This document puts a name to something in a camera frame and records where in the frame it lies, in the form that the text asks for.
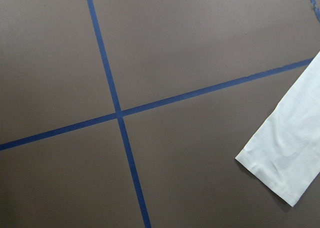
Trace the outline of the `white cotton t-shirt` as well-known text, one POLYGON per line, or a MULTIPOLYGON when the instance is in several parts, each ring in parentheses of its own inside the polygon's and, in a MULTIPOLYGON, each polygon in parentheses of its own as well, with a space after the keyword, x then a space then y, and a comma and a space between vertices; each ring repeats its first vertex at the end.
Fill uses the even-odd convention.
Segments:
POLYGON ((235 157, 295 206, 320 172, 320 57, 308 67, 235 157))

